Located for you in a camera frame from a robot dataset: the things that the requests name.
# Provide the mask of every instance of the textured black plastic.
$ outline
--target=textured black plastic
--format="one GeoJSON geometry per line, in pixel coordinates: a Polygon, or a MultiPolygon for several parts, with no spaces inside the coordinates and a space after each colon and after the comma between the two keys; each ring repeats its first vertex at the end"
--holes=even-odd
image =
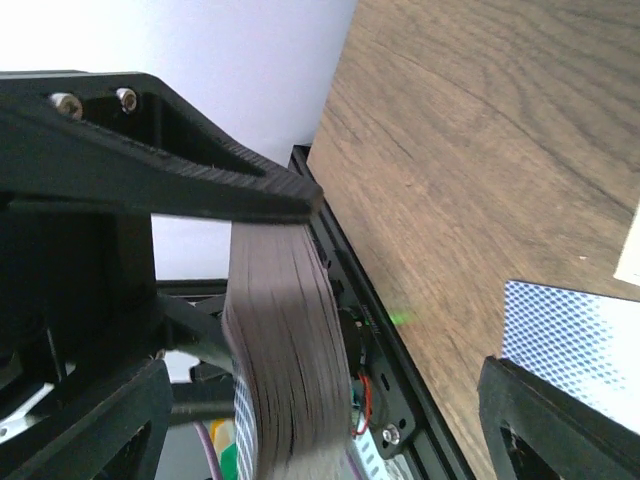
{"type": "Polygon", "coordinates": [[[245,148],[146,74],[0,76],[0,192],[10,209],[165,213],[304,223],[322,189],[245,148]],[[137,93],[125,113],[118,88],[137,93]],[[58,113],[53,93],[83,104],[58,113]]]}
{"type": "Polygon", "coordinates": [[[501,480],[640,478],[640,436],[509,360],[485,360],[478,393],[501,480]]]}

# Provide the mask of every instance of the mounting hole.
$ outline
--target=mounting hole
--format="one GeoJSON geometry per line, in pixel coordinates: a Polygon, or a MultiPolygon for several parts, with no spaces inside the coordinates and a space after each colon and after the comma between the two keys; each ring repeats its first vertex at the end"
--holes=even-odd
{"type": "Polygon", "coordinates": [[[388,392],[391,390],[391,386],[389,385],[389,380],[385,377],[384,373],[380,375],[380,380],[382,380],[382,384],[384,385],[384,389],[388,392]]]}

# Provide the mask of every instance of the black 3d-printed bracket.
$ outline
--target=black 3d-printed bracket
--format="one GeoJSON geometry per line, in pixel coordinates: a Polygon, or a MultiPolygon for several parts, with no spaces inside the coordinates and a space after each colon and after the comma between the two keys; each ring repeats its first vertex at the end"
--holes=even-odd
{"type": "Polygon", "coordinates": [[[0,209],[304,223],[323,197],[140,73],[0,74],[0,145],[0,209]]]}

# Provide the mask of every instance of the black plastic corner piece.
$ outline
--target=black plastic corner piece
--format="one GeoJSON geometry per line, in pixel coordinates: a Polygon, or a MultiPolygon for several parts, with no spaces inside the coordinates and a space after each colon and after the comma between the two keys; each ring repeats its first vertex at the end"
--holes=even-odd
{"type": "Polygon", "coordinates": [[[306,223],[323,199],[146,74],[0,73],[0,145],[0,210],[306,223]]]}
{"type": "Polygon", "coordinates": [[[138,363],[3,444],[0,478],[151,480],[171,402],[164,362],[138,363]]]}
{"type": "Polygon", "coordinates": [[[485,360],[478,393],[500,480],[640,478],[640,436],[509,360],[485,360]]]}

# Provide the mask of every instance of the red wire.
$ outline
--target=red wire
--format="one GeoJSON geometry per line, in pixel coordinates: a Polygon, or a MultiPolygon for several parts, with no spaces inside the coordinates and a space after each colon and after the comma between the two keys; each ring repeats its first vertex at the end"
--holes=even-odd
{"type": "Polygon", "coordinates": [[[371,380],[369,380],[369,377],[363,375],[362,373],[359,373],[358,377],[360,377],[360,381],[362,382],[362,385],[364,387],[364,424],[362,425],[362,428],[360,430],[356,430],[355,434],[363,435],[367,431],[367,428],[369,428],[369,422],[373,413],[373,394],[371,392],[371,380]]]}

